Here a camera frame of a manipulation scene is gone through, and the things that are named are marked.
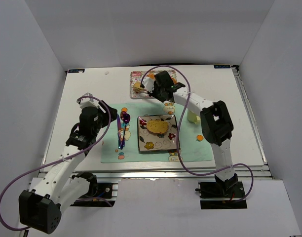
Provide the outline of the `round pale bread roll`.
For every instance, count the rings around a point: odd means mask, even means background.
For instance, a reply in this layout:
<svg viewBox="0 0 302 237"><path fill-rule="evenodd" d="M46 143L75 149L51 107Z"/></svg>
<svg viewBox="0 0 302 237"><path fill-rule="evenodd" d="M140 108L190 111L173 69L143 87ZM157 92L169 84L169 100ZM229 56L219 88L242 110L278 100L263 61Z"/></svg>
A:
<svg viewBox="0 0 302 237"><path fill-rule="evenodd" d="M140 88L142 88L142 87L141 87L141 83L140 83L139 81L135 82L135 83L133 84L132 88L133 88L133 87L140 87Z"/></svg>

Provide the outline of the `herb bread slice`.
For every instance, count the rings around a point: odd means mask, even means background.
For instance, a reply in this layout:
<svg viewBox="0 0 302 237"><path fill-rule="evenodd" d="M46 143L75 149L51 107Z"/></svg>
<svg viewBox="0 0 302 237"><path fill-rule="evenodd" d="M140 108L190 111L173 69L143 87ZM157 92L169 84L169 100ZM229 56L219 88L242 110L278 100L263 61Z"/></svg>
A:
<svg viewBox="0 0 302 237"><path fill-rule="evenodd" d="M164 134L167 132L169 125L162 120L149 120L147 122L147 130L154 134Z"/></svg>

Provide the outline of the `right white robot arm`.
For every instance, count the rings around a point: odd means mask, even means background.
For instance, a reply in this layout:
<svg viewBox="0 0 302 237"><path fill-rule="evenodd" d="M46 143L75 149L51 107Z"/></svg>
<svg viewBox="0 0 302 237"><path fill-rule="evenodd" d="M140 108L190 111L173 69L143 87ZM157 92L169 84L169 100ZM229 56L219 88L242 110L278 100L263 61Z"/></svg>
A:
<svg viewBox="0 0 302 237"><path fill-rule="evenodd" d="M200 117L202 135L211 145L216 171L213 172L215 182L220 194L225 195L238 182L234 171L230 141L234 129L225 102L211 102L191 91L189 81L185 76L186 84L174 83L167 71L162 71L154 76L154 79L142 77L141 87L148 95L161 101L170 101L184 106L177 128L177 137L186 110Z"/></svg>

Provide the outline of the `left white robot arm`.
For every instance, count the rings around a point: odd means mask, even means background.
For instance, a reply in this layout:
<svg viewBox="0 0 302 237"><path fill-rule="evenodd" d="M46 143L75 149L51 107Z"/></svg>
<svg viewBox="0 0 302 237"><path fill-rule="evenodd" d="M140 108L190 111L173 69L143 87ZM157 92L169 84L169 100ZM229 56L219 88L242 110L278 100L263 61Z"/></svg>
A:
<svg viewBox="0 0 302 237"><path fill-rule="evenodd" d="M101 128L117 119L117 110L103 101L81 99L81 113L69 134L65 147L43 179L19 196L20 223L46 234L58 227L64 211L83 195L93 195L96 176L89 172L73 175L85 159Z"/></svg>

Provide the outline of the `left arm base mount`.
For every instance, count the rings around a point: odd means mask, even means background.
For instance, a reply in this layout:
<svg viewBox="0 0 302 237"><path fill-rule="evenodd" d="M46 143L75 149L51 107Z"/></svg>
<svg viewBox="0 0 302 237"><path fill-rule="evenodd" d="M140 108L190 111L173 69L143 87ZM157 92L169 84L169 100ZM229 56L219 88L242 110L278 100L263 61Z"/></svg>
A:
<svg viewBox="0 0 302 237"><path fill-rule="evenodd" d="M89 183L89 191L77 199L71 206L74 207L113 207L115 195L114 184L97 181L97 176L90 172L80 172L72 175L75 178L85 179Z"/></svg>

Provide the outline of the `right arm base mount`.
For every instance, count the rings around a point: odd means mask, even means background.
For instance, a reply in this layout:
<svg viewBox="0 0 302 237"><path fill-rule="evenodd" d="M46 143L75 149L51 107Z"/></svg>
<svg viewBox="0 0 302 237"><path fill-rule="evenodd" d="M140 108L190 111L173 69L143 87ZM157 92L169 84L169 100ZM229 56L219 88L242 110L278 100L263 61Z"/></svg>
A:
<svg viewBox="0 0 302 237"><path fill-rule="evenodd" d="M225 193L216 182L200 182L195 192L199 194L202 210L247 209L242 182L238 182Z"/></svg>

